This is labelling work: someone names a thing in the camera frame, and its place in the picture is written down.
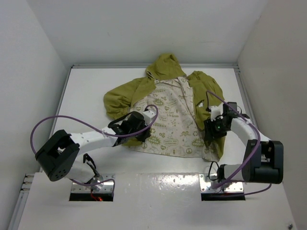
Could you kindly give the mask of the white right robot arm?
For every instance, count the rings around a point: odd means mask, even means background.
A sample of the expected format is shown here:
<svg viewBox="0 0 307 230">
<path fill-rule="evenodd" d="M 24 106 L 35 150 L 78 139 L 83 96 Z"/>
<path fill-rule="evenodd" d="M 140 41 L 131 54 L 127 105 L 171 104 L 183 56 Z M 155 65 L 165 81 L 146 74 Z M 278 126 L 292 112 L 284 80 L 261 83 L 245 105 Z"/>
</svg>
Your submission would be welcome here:
<svg viewBox="0 0 307 230">
<path fill-rule="evenodd" d="M 204 143 L 213 144 L 234 132 L 245 146 L 243 162 L 223 164 L 217 170 L 217 186 L 230 182 L 280 184 L 283 180 L 283 144 L 263 135 L 247 114 L 234 109 L 236 103 L 210 106 L 210 117 L 204 121 Z"/>
</svg>

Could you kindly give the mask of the olive green hooded jacket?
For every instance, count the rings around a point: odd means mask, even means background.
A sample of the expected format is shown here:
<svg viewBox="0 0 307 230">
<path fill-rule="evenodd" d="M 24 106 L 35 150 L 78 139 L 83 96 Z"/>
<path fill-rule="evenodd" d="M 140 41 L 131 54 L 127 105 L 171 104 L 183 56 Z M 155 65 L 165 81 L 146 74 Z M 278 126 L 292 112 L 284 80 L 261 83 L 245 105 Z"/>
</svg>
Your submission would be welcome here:
<svg viewBox="0 0 307 230">
<path fill-rule="evenodd" d="M 216 80 L 202 71 L 186 74 L 174 54 L 161 54 L 145 76 L 120 85 L 104 95 L 109 118 L 150 109 L 158 112 L 151 136 L 142 144 L 126 143 L 132 150 L 180 158 L 219 161 L 225 138 L 209 147 L 204 144 L 207 106 L 219 106 L 223 91 Z"/>
</svg>

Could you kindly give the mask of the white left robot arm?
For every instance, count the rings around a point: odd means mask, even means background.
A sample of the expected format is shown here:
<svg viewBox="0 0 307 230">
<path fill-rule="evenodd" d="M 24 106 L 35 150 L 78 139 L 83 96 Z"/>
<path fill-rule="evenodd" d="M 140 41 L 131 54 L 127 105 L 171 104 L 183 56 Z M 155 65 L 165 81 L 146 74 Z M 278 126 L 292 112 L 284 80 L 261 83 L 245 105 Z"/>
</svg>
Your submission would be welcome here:
<svg viewBox="0 0 307 230">
<path fill-rule="evenodd" d="M 88 125 L 89 132 L 58 130 L 34 151 L 35 159 L 52 182 L 68 178 L 83 186 L 97 185 L 99 173 L 88 152 L 124 145 L 131 139 L 144 142 L 150 137 L 150 128 L 156 118 L 156 112 L 145 109 L 141 113 L 130 112 L 102 129 Z"/>
</svg>

